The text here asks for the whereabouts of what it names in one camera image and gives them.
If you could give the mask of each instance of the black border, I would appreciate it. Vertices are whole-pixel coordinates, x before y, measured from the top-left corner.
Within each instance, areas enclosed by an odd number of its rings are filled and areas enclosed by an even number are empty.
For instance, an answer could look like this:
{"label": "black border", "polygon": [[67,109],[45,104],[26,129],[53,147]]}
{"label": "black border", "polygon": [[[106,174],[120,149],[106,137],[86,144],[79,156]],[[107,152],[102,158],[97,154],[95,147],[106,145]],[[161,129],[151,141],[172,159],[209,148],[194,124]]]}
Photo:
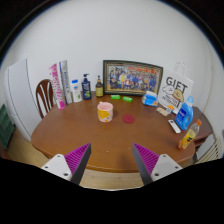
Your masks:
{"label": "black border", "polygon": [[106,91],[106,84],[107,84],[107,79],[106,79],[106,65],[107,63],[121,63],[121,64],[135,64],[135,65],[145,65],[145,66],[154,66],[157,67],[159,69],[161,69],[161,76],[160,76],[160,81],[159,81],[159,85],[158,85],[158,92],[157,95],[159,94],[159,88],[160,88],[160,84],[162,81],[162,77],[163,77],[163,67],[158,66],[158,65],[153,65],[153,64],[147,64],[147,63],[143,63],[143,62],[136,62],[136,61],[123,61],[123,60],[103,60],[103,94],[104,95],[127,95],[127,96],[143,96],[145,93],[129,93],[129,92],[119,92],[119,91],[114,91],[113,92],[108,92]]}

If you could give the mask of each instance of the chair backrest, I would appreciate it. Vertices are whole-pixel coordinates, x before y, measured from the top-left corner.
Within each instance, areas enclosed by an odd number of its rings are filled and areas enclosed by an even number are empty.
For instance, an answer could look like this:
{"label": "chair backrest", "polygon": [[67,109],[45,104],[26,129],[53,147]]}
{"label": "chair backrest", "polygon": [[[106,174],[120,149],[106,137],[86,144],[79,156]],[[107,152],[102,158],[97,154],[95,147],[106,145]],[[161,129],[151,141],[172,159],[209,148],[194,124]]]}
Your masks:
{"label": "chair backrest", "polygon": [[40,98],[43,102],[46,113],[48,113],[51,110],[51,108],[53,107],[53,89],[51,86],[51,80],[49,80],[49,79],[42,80],[37,85],[37,88],[36,88],[37,106],[38,106],[41,118],[44,118],[42,109],[40,107],[38,95],[40,96]]}

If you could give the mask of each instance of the cup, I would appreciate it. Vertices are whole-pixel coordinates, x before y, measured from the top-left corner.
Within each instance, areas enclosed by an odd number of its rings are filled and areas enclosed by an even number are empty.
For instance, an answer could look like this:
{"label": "cup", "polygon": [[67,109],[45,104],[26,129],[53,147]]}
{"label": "cup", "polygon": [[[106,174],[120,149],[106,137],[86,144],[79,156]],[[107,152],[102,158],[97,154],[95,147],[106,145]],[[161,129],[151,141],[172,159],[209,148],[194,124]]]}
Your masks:
{"label": "cup", "polygon": [[113,118],[113,105],[107,102],[100,102],[97,105],[98,118],[101,122],[110,122]]}

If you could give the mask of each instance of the framed picture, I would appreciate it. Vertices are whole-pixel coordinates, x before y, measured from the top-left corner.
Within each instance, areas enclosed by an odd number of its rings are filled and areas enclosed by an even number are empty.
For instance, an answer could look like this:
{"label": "framed picture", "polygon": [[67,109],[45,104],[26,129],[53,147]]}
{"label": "framed picture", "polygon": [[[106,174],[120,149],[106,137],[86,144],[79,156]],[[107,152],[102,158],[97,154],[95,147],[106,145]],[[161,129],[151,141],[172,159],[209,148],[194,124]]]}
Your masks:
{"label": "framed picture", "polygon": [[103,61],[104,94],[142,96],[159,92],[163,68],[132,61]]}

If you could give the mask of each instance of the wooden tabletop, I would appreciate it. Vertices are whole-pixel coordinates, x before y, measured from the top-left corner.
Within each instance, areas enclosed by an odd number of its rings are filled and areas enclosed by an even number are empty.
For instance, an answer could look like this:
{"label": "wooden tabletop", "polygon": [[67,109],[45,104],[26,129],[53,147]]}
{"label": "wooden tabletop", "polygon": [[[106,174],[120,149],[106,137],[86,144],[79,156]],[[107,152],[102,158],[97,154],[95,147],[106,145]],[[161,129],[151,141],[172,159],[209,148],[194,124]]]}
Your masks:
{"label": "wooden tabletop", "polygon": [[[65,155],[91,143],[92,153],[87,168],[117,173],[138,172],[132,155],[133,143],[159,155],[168,154],[177,163],[192,158],[195,153],[194,142],[184,151],[177,148],[179,140],[187,131],[179,134],[173,131],[168,120],[174,120],[175,114],[164,117],[156,111],[156,107],[143,105],[141,97],[131,97],[133,101],[129,103],[123,101],[122,96],[120,100],[112,100],[110,95],[97,98],[95,92],[92,92],[90,100],[66,105],[62,110],[54,106],[34,130],[31,143],[49,157]],[[114,116],[111,122],[103,123],[98,120],[97,105],[100,101],[113,104]],[[193,109],[195,121],[202,113],[196,107]],[[135,122],[124,123],[124,114],[133,115]],[[208,134],[208,130],[203,130],[201,128],[198,139]]]}

